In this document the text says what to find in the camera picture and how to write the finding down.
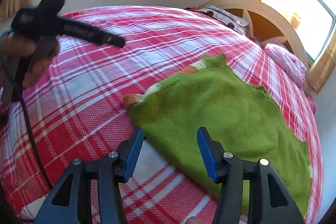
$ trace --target green cloth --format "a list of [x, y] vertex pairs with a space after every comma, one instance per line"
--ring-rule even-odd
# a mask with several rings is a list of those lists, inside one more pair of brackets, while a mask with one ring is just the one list
[[[287, 126], [269, 92], [239, 79], [224, 54], [205, 55], [203, 61], [206, 68], [159, 82], [156, 92], [128, 109], [132, 122], [143, 128], [161, 155], [217, 197], [221, 185], [206, 173], [196, 140], [199, 127], [206, 127], [213, 140], [241, 159], [268, 159], [304, 216], [310, 197], [307, 143]], [[248, 202], [245, 181], [244, 213]]]

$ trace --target bedspread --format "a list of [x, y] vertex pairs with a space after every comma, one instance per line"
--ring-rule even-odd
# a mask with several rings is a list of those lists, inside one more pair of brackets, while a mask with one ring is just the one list
[[[62, 36], [59, 56], [40, 82], [24, 92], [37, 148], [53, 184], [74, 158], [101, 158], [130, 136], [133, 128], [123, 95], [144, 93], [204, 54], [224, 53], [238, 77], [269, 91], [293, 133], [308, 142], [312, 187], [305, 222], [315, 224], [322, 157], [314, 116], [304, 92], [260, 47], [205, 15], [181, 9], [103, 7], [66, 16], [111, 30], [127, 43], [123, 49], [98, 47]], [[19, 104], [10, 107], [8, 124], [0, 133], [0, 153], [0, 179], [9, 204], [22, 218], [33, 218], [48, 187]], [[129, 223], [181, 223], [189, 216], [211, 223], [216, 209], [214, 197], [146, 141], [134, 176], [120, 188]], [[91, 192], [93, 222], [98, 223], [95, 183]]]

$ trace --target window frame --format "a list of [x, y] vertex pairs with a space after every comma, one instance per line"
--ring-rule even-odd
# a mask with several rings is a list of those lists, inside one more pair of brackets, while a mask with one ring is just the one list
[[306, 52], [308, 60], [310, 61], [310, 63], [314, 63], [320, 56], [320, 54], [322, 53], [322, 51], [324, 50], [325, 46], [328, 44], [331, 35], [333, 34], [334, 30], [335, 30], [335, 26], [336, 26], [336, 15], [332, 12], [332, 10], [324, 3], [323, 0], [317, 0], [321, 6], [329, 13], [329, 15], [332, 17], [332, 22], [331, 22], [331, 26], [330, 26], [330, 30], [329, 33], [325, 39], [325, 42], [323, 43], [323, 46], [321, 47], [320, 52], [318, 53], [316, 59], [313, 59], [310, 54], [308, 52]]

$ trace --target wooden headboard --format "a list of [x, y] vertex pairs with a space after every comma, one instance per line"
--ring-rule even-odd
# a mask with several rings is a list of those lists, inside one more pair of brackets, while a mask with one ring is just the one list
[[206, 8], [208, 5], [245, 18], [250, 27], [247, 35], [254, 36], [262, 44], [270, 38], [277, 37], [308, 69], [307, 55], [295, 30], [270, 6], [258, 0], [210, 0], [198, 8]]

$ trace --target metal screw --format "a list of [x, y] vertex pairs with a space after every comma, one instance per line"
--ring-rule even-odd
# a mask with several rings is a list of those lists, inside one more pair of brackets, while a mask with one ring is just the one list
[[78, 164], [80, 164], [82, 161], [81, 161], [81, 159], [80, 158], [76, 158], [76, 159], [74, 159], [73, 161], [72, 161], [72, 164], [73, 165], [78, 165]]
[[116, 157], [118, 157], [118, 152], [117, 152], [117, 151], [112, 151], [112, 152], [110, 152], [110, 153], [109, 153], [109, 157], [110, 157], [110, 158], [116, 158]]
[[266, 165], [269, 164], [269, 162], [268, 162], [268, 160], [266, 160], [266, 159], [261, 159], [261, 160], [260, 160], [260, 164], [266, 166]]
[[224, 152], [223, 156], [224, 158], [230, 159], [233, 157], [233, 154], [231, 152]]

